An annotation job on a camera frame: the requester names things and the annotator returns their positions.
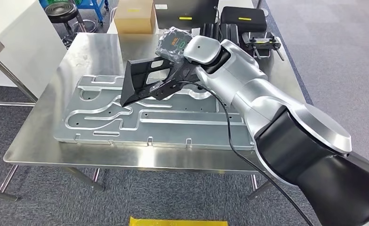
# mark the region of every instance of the black cable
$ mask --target black cable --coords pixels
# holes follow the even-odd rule
[[[220,27],[220,24],[221,24],[221,17],[219,16],[219,9],[218,7],[214,6],[214,9],[216,9],[217,13],[218,13],[218,31],[219,33],[221,34],[221,38],[219,39],[219,41],[221,41],[223,39],[223,34],[222,34],[222,31],[221,31],[221,27]]]
[[[206,90],[208,93],[210,93],[211,95],[213,95],[221,104],[221,106],[223,107],[223,110],[225,111],[226,114],[226,120],[227,120],[227,133],[228,133],[228,138],[229,138],[229,145],[231,147],[231,149],[234,151],[234,153],[236,153],[237,156],[239,156],[241,159],[243,159],[246,163],[248,163],[249,165],[251,165],[253,168],[255,168],[260,174],[262,174],[270,183],[273,184],[273,186],[275,186],[277,188],[277,190],[279,190],[284,197],[286,197],[286,199],[294,206],[294,208],[298,211],[298,213],[302,216],[302,218],[306,221],[306,223],[309,226],[313,226],[312,222],[310,221],[310,219],[305,215],[305,213],[298,207],[298,205],[294,202],[294,200],[274,181],[272,180],[262,169],[260,169],[257,165],[255,165],[253,162],[251,162],[250,160],[248,160],[246,157],[244,157],[242,154],[240,154],[233,146],[232,143],[232,133],[230,131],[230,119],[229,119],[229,113],[226,110],[226,107],[224,105],[224,103],[222,102],[222,100],[215,94],[213,93],[210,89],[192,82],[192,81],[178,81],[178,83],[185,83],[185,84],[192,84],[197,86],[200,89],[204,89]]]

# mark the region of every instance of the blue cart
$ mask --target blue cart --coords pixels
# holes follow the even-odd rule
[[[48,6],[47,0],[39,0],[39,2],[43,8]],[[97,0],[82,0],[82,3],[77,5],[77,7],[78,9],[94,9],[98,17],[98,22],[101,26],[103,26],[103,15],[101,14],[100,10],[103,5],[106,11],[110,10],[110,4],[108,3],[108,0],[101,0],[100,4],[97,2]]]

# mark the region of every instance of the plastic bag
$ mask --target plastic bag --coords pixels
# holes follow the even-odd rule
[[[181,64],[184,61],[183,51],[192,38],[189,32],[171,27],[160,37],[155,54]]]

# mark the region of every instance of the black case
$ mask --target black case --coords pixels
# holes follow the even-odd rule
[[[245,32],[266,32],[264,11],[256,8],[225,6],[221,14],[222,24],[236,24],[239,35]]]
[[[239,32],[235,24],[221,24],[222,39],[228,39],[240,46]]]

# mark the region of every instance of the stool seat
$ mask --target stool seat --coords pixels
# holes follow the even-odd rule
[[[57,2],[45,8],[46,15],[53,24],[67,23],[74,19],[79,10],[75,4],[69,2]]]

